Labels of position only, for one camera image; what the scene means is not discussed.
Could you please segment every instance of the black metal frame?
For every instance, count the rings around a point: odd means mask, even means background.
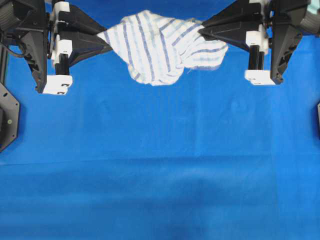
[[[53,0],[52,8],[58,2],[64,0]],[[61,40],[71,40],[73,47],[72,55],[60,63],[63,66],[57,66],[60,75],[69,75],[69,67],[80,61],[112,50],[96,36],[107,29],[77,6],[71,4],[70,12],[61,11],[56,17],[64,23],[59,23],[58,32],[53,32],[54,23],[46,12],[44,0],[0,0],[2,42],[24,50],[24,58],[40,94],[47,85],[47,59],[51,57],[56,34]]]
[[[8,51],[0,46],[0,152],[18,135],[20,103],[6,89]]]
[[[259,25],[272,28],[270,48],[271,75],[281,84],[290,58],[304,35],[319,35],[320,15],[311,16],[307,9],[310,0],[272,0],[266,9],[260,3],[237,0],[217,15],[203,22],[199,32],[206,40],[222,40],[250,52],[249,70],[262,70],[264,56],[246,44],[246,32],[257,31]]]

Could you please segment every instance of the black bracket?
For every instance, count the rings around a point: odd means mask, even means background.
[[[52,8],[58,2],[64,0],[53,0]],[[107,30],[105,27],[77,6],[70,4],[69,8],[70,11],[60,11],[58,16],[55,16],[59,21],[58,30],[55,32],[56,22],[53,22],[51,15],[46,12],[44,0],[0,0],[2,43],[18,46],[22,50],[35,80],[36,90],[40,94],[47,85],[47,60],[51,58],[57,34],[61,40],[71,40],[73,48],[68,59],[63,59],[63,71],[61,64],[56,67],[59,73],[68,72],[71,66],[82,60],[112,50],[105,41],[96,36]]]
[[[19,112],[19,102],[0,83],[0,152],[17,138]]]

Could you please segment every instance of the blue backdrop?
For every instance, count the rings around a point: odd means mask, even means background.
[[[111,27],[144,9],[206,20],[231,2],[72,3]],[[320,239],[319,53],[305,37],[276,87],[250,85],[234,47],[215,72],[151,87],[111,52],[74,66],[67,96],[37,94],[11,58],[21,119],[0,155],[0,239]]]

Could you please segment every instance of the towel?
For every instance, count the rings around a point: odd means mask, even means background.
[[[142,11],[124,17],[100,34],[141,84],[172,85],[184,68],[216,70],[228,50],[225,42],[205,41],[199,21],[179,20]]]

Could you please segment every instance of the white plastic part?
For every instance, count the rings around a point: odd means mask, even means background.
[[[259,31],[246,32],[245,43],[249,47],[259,45],[260,52],[264,52],[265,55],[269,53],[269,36],[262,24],[259,26]]]
[[[276,85],[275,82],[270,78],[269,70],[247,70],[245,71],[244,77],[253,85]]]
[[[54,5],[54,8],[52,10],[52,13],[50,15],[50,20],[54,22],[54,24],[57,23],[58,16],[60,12],[68,12],[70,13],[70,4],[67,1],[59,1]]]
[[[68,88],[73,84],[73,78],[69,75],[49,75],[43,94],[66,95]]]
[[[55,38],[55,47],[51,55],[52,65],[56,66],[56,64],[60,63],[60,54],[68,54],[68,57],[70,57],[72,51],[72,41],[66,39],[60,40],[60,35],[58,34]]]
[[[53,22],[53,28],[51,31],[51,40],[50,40],[50,53],[52,54],[54,50],[55,39],[54,36],[58,33],[58,23],[64,22],[58,19],[60,12],[70,12],[70,4],[67,1],[59,1],[54,5],[52,13],[50,14],[50,21]]]

